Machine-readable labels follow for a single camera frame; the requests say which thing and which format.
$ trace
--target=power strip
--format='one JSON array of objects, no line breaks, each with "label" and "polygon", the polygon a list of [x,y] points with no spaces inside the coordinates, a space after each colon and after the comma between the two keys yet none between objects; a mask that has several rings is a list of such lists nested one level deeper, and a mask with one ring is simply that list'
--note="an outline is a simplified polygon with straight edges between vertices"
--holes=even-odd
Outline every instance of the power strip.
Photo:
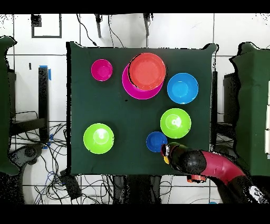
[{"label": "power strip", "polygon": [[63,186],[66,186],[67,193],[69,194],[71,200],[79,198],[82,195],[82,191],[79,187],[77,179],[75,176],[66,174],[66,171],[63,170],[60,172],[60,180]]}]

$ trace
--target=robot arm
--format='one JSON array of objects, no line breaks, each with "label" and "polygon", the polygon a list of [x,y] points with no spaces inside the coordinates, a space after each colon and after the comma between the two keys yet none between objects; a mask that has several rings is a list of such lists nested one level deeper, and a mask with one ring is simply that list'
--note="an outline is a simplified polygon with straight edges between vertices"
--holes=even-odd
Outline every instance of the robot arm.
[{"label": "robot arm", "polygon": [[222,155],[193,150],[178,143],[163,145],[161,154],[168,158],[173,169],[182,173],[218,178],[239,203],[259,202],[260,197],[261,202],[268,203],[241,168]]}]

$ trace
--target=grout line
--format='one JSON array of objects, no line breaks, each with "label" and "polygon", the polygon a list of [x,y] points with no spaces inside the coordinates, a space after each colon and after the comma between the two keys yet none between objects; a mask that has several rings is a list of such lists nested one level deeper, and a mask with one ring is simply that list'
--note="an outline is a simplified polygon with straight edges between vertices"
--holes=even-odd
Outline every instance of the grout line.
[{"label": "grout line", "polygon": [[[81,192],[82,192],[82,176],[81,177]],[[81,195],[81,204],[82,204],[82,195]]]},{"label": "grout line", "polygon": [[213,57],[234,57],[235,55],[212,55]]},{"label": "grout line", "polygon": [[81,45],[81,23],[79,23],[80,26],[80,45]]},{"label": "grout line", "polygon": [[[46,186],[46,185],[38,185],[38,184],[23,184],[23,186]],[[82,185],[81,184],[81,187],[86,187],[86,186],[99,186],[101,187],[101,185]],[[170,186],[166,186],[166,185],[161,185],[161,187],[163,188],[167,188],[167,187],[170,187]],[[177,188],[208,188],[209,186],[171,186],[172,188],[173,187],[177,187]]]},{"label": "grout line", "polygon": [[23,184],[23,186],[46,186],[46,185],[30,185],[30,184]]},{"label": "grout line", "polygon": [[102,185],[81,185],[81,186],[83,186],[83,187],[86,187],[86,186],[99,186],[99,187],[101,187]]},{"label": "grout line", "polygon": [[[170,187],[169,185],[161,185],[161,187]],[[208,188],[209,186],[171,186],[173,187],[177,187],[177,188]]]},{"label": "grout line", "polygon": [[48,122],[66,122],[66,120],[49,120]]},{"label": "grout line", "polygon": [[208,203],[210,203],[210,196],[211,196],[211,180],[209,180],[209,200],[208,200]]},{"label": "grout line", "polygon": [[7,54],[7,56],[66,56],[66,54]]},{"label": "grout line", "polygon": [[215,39],[215,14],[213,16],[213,43],[214,43],[214,39]]},{"label": "grout line", "polygon": [[[15,19],[14,19],[14,14],[12,15],[12,20],[13,20],[13,39],[15,39],[14,38],[14,35],[15,35],[15,25],[14,25],[14,21],[15,21]],[[14,69],[14,71],[15,71],[15,46],[13,46],[13,69]],[[17,150],[17,138],[16,138],[16,136],[15,136],[15,150]]]}]

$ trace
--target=desk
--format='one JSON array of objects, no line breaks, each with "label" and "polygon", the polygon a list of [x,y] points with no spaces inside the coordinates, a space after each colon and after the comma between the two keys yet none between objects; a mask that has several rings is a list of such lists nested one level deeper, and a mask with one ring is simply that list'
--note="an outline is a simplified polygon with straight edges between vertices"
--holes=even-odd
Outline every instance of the desk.
[{"label": "desk", "polygon": [[[67,72],[71,76],[71,173],[115,175],[179,174],[168,166],[160,153],[146,147],[146,138],[160,130],[160,117],[170,108],[184,109],[191,118],[191,130],[181,139],[168,139],[192,148],[209,150],[211,56],[217,45],[197,49],[118,49],[82,48],[67,43]],[[138,53],[160,56],[167,66],[167,78],[160,92],[148,100],[130,97],[122,86],[122,73]],[[97,59],[113,66],[111,78],[96,81],[90,72]],[[195,100],[186,105],[174,103],[167,95],[169,79],[180,72],[193,75],[199,85]],[[83,144],[84,131],[94,123],[104,123],[114,132],[114,145],[102,155],[90,153]]]}]

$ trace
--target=bowl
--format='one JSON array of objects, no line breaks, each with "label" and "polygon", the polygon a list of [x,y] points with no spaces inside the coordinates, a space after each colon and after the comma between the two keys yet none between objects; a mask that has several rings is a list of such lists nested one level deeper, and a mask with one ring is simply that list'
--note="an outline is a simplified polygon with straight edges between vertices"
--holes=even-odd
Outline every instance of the bowl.
[{"label": "bowl", "polygon": [[191,128],[191,119],[182,109],[169,109],[161,116],[160,127],[167,137],[182,138]]},{"label": "bowl", "polygon": [[198,82],[188,73],[178,73],[168,82],[167,93],[173,102],[188,104],[198,94]]},{"label": "bowl", "polygon": [[167,143],[168,141],[166,136],[161,132],[152,132],[146,139],[147,148],[155,153],[160,153],[161,146]]},{"label": "bowl", "polygon": [[84,146],[94,154],[109,151],[114,142],[114,135],[109,126],[96,123],[89,126],[83,134]]},{"label": "bowl", "polygon": [[122,75],[122,84],[125,89],[125,91],[132,96],[135,99],[150,99],[154,97],[158,92],[160,91],[162,84],[160,84],[157,88],[151,89],[151,90],[141,90],[138,89],[136,86],[134,86],[130,80],[128,75],[128,66],[124,69],[123,75]]},{"label": "bowl", "polygon": [[106,81],[112,75],[112,65],[105,59],[98,59],[93,63],[91,73],[97,81]]}]

